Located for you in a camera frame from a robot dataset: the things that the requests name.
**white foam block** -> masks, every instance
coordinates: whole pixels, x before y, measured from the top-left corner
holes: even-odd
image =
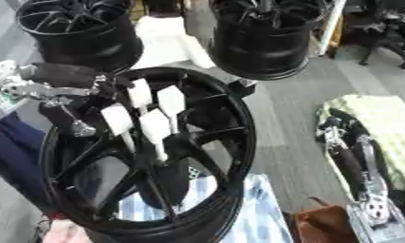
[[[104,108],[101,114],[114,136],[128,132],[128,130],[133,127],[130,114],[128,114],[128,111],[120,103],[114,103]]]
[[[159,109],[146,113],[139,120],[144,135],[151,143],[160,143],[171,135],[168,118]]]
[[[159,90],[157,98],[159,107],[168,117],[176,116],[186,108],[186,98],[175,85]]]
[[[133,81],[134,87],[128,88],[131,105],[135,108],[142,108],[152,103],[151,88],[145,79]]]

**blue checkered cloth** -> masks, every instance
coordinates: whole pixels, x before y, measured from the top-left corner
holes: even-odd
[[[210,196],[216,188],[213,177],[191,180],[189,193],[182,205],[175,207],[181,214]],[[120,202],[120,219],[150,221],[165,217],[163,211],[146,205],[139,194]],[[291,243],[276,196],[265,175],[248,175],[245,179],[245,198],[239,216],[222,243]]]

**wheel rim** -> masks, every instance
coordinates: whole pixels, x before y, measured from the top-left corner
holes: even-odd
[[[30,0],[17,18],[27,32],[71,34],[101,28],[129,8],[127,0]]]
[[[131,71],[121,75],[130,80],[146,78],[153,90],[176,84],[186,94],[186,97],[189,98],[187,100],[188,109],[179,116],[180,128],[184,132],[171,136],[164,141],[166,151],[171,158],[169,163],[177,163],[181,159],[193,157],[212,173],[219,186],[212,195],[199,205],[177,215],[172,206],[169,205],[168,198],[162,194],[162,189],[159,189],[162,186],[156,184],[156,173],[151,169],[151,166],[147,166],[147,164],[151,164],[146,162],[150,159],[146,158],[146,156],[142,156],[140,159],[138,151],[137,158],[132,159],[129,154],[127,155],[125,146],[121,144],[120,140],[111,140],[108,135],[98,139],[94,138],[96,143],[90,145],[90,148],[94,149],[95,154],[117,157],[120,160],[127,161],[128,164],[127,162],[124,163],[130,168],[133,166],[138,168],[121,179],[119,185],[136,184],[142,178],[149,178],[154,184],[153,188],[158,190],[158,198],[162,198],[165,204],[164,212],[166,212],[166,217],[162,220],[146,222],[119,220],[112,217],[111,213],[114,212],[110,212],[112,209],[110,206],[115,205],[121,199],[123,193],[131,186],[120,186],[112,190],[107,198],[113,199],[106,200],[96,210],[83,203],[77,203],[77,200],[72,199],[71,196],[76,198],[83,198],[83,196],[77,195],[75,189],[72,191],[70,188],[67,189],[71,186],[68,181],[72,180],[71,176],[73,176],[74,171],[78,171],[77,169],[83,168],[84,165],[91,164],[91,161],[94,161],[95,158],[83,159],[81,162],[75,160],[74,163],[69,163],[69,165],[76,164],[75,167],[68,166],[66,169],[56,169],[62,163],[60,159],[64,152],[62,144],[66,141],[69,143],[72,140],[81,142],[81,139],[61,135],[57,128],[52,128],[47,135],[40,159],[47,193],[59,205],[61,211],[73,221],[85,228],[104,234],[147,236],[161,234],[165,231],[178,234],[186,231],[191,226],[200,225],[201,222],[212,216],[212,213],[215,213],[215,208],[227,207],[228,201],[233,197],[236,190],[242,189],[242,181],[249,172],[255,150],[255,130],[248,108],[230,92],[226,85],[211,76],[195,71],[173,67],[157,67]],[[230,120],[223,124],[209,124],[209,120],[200,119],[200,117],[206,117],[207,112],[212,114],[213,117],[213,114],[216,114],[215,116],[220,114],[218,115],[220,120],[230,116]],[[187,124],[208,127],[208,129],[192,132],[185,127]],[[221,140],[226,149],[233,153],[233,164],[227,173],[221,171],[217,163],[202,147],[202,144],[212,140]],[[110,146],[104,147],[103,144],[107,141],[109,141]]]

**black tire rim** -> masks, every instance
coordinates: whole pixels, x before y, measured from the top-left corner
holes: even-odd
[[[130,6],[128,0],[30,0],[17,18],[26,32],[69,35],[115,22]]]
[[[266,9],[262,6],[263,2],[270,2],[270,6]],[[263,33],[288,33],[312,28],[325,15],[322,0],[210,0],[210,6],[217,21]]]
[[[168,163],[177,163],[189,157],[194,158],[215,177],[218,185],[215,192],[189,211],[177,215],[168,203],[168,198],[162,194],[162,186],[156,183],[156,174],[153,174],[151,169],[154,164],[145,168],[136,167],[139,164],[139,150],[136,152],[138,159],[133,159],[129,153],[127,154],[120,140],[110,138],[106,132],[100,138],[88,139],[93,143],[85,152],[87,156],[70,161],[64,168],[63,155],[68,144],[73,144],[72,141],[84,143],[84,140],[60,134],[56,127],[52,127],[46,136],[40,157],[49,197],[71,220],[91,231],[110,235],[127,234],[135,237],[181,235],[191,227],[200,227],[204,222],[209,222],[209,217],[217,217],[215,210],[230,206],[228,204],[230,199],[236,196],[236,192],[242,190],[242,183],[253,161],[256,136],[247,106],[240,98],[233,95],[225,84],[207,74],[189,69],[154,67],[125,72],[121,76],[127,77],[130,81],[145,78],[153,91],[175,84],[185,93],[187,110],[178,117],[182,132],[164,141],[166,151],[171,158]],[[96,103],[90,106],[99,109],[112,102],[101,100],[88,103]],[[203,130],[191,132],[186,128],[187,124]],[[227,173],[222,172],[218,164],[202,148],[202,144],[213,140],[221,140],[231,154],[232,163]],[[71,183],[78,171],[92,164],[96,159],[106,156],[116,157],[129,168],[138,169],[127,173],[121,180],[124,183],[120,183],[121,186],[111,191],[115,193],[110,193],[101,205],[94,208],[85,204],[85,198],[75,188],[71,188]],[[144,222],[131,222],[113,217],[113,205],[118,204],[122,199],[123,192],[143,178],[152,181],[158,199],[163,202],[166,217],[162,220]]]

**wheel lip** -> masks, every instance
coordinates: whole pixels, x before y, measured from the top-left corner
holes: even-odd
[[[255,147],[256,147],[256,133],[255,133],[255,125],[253,122],[253,118],[250,115],[249,109],[246,104],[234,95],[230,89],[227,87],[226,84],[221,83],[219,80],[214,78],[211,75],[200,73],[191,69],[179,68],[179,67],[150,67],[145,69],[139,70],[132,70],[128,73],[137,72],[137,73],[144,73],[148,72],[148,75],[162,72],[185,72],[189,75],[196,76],[198,80],[205,84],[211,84],[212,87],[216,87],[217,89],[223,89],[226,91],[231,99],[231,103],[234,106],[234,109],[240,111],[239,116],[242,116],[243,121],[247,122],[248,128],[248,146],[246,148],[246,153],[242,159],[242,169],[239,172],[236,172],[233,179],[235,182],[230,184],[228,190],[224,192],[219,192],[218,190],[215,191],[212,195],[210,195],[207,199],[205,199],[202,203],[198,206],[194,207],[193,209],[185,212],[178,217],[177,222],[173,223],[165,223],[164,220],[158,221],[151,221],[151,223],[146,224],[153,224],[155,227],[151,229],[133,229],[130,230],[131,227],[136,226],[136,224],[142,225],[144,223],[136,223],[136,222],[124,222],[123,220],[115,220],[115,221],[108,221],[102,223],[95,223],[87,221],[87,216],[83,215],[83,212],[78,210],[76,206],[67,205],[70,204],[69,200],[65,198],[61,198],[58,194],[54,193],[58,191],[51,183],[49,170],[51,168],[47,168],[47,162],[51,160],[53,155],[48,155],[45,151],[54,151],[53,148],[56,144],[56,141],[59,137],[56,135],[59,132],[59,129],[56,127],[52,127],[50,131],[47,133],[43,149],[40,155],[40,165],[42,166],[43,174],[44,174],[44,185],[46,187],[46,192],[49,195],[50,199],[54,204],[56,204],[62,212],[68,212],[66,214],[70,219],[77,222],[78,224],[84,226],[85,228],[91,229],[96,232],[100,232],[103,234],[159,234],[160,232],[171,231],[172,229],[178,228],[188,228],[192,227],[195,224],[200,224],[201,220],[204,220],[207,216],[210,215],[212,209],[217,207],[227,206],[227,202],[235,192],[236,187],[238,187],[238,183],[242,183],[245,179],[246,175],[249,172],[250,166],[254,159],[255,154]]]
[[[24,26],[21,22],[21,14],[24,13],[24,11],[27,9],[27,7],[31,4],[31,2],[34,2],[36,0],[29,0],[27,2],[25,2],[23,5],[21,5],[19,7],[19,9],[16,11],[15,14],[15,18],[16,18],[16,22],[18,23],[19,27],[21,29],[23,29],[25,32],[32,34],[32,35],[37,35],[37,36],[52,36],[52,37],[75,37],[81,34],[90,34],[92,32],[101,32],[101,31],[106,31],[112,27],[115,26],[115,24],[117,22],[120,22],[123,20],[124,17],[126,17],[128,19],[128,16],[130,14],[130,9],[134,7],[135,2],[131,2],[131,1],[125,1],[127,3],[129,3],[128,7],[126,9],[124,9],[124,13],[122,15],[120,15],[117,19],[115,19],[114,21],[111,21],[109,23],[107,23],[106,25],[103,26],[99,26],[99,27],[94,27],[94,28],[90,28],[90,29],[86,29],[86,30],[81,30],[81,31],[73,31],[73,32],[68,32],[68,33],[43,33],[40,31],[36,31],[34,29],[30,29],[27,28],[26,26]]]

